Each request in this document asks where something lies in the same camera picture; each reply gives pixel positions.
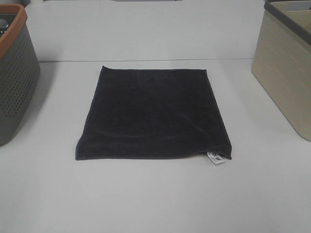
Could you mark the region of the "dark grey towel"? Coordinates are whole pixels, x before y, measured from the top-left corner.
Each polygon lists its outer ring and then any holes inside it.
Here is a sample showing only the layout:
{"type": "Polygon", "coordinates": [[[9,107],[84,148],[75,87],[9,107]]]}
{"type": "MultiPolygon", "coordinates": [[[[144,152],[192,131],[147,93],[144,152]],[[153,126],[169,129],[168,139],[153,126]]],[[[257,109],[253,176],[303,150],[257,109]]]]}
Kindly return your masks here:
{"type": "Polygon", "coordinates": [[[232,146],[204,69],[102,67],[76,160],[179,159],[232,146]]]}

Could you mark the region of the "beige basket with grey rim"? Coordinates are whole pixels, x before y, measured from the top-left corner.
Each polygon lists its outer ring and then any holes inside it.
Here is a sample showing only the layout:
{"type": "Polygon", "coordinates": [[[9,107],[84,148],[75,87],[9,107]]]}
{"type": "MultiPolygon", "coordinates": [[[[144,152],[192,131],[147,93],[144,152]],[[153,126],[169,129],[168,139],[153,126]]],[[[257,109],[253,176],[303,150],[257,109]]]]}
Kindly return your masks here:
{"type": "Polygon", "coordinates": [[[267,0],[252,73],[298,135],[311,139],[311,2],[267,0]]]}

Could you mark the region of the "grey basket with orange rim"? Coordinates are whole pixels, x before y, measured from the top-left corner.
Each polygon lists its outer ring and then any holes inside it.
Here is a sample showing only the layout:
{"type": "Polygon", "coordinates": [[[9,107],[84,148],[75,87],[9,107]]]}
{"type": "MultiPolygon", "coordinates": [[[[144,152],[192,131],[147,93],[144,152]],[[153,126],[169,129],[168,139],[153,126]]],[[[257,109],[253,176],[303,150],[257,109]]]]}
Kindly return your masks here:
{"type": "Polygon", "coordinates": [[[14,136],[32,100],[40,66],[21,4],[0,6],[0,143],[14,136]]]}

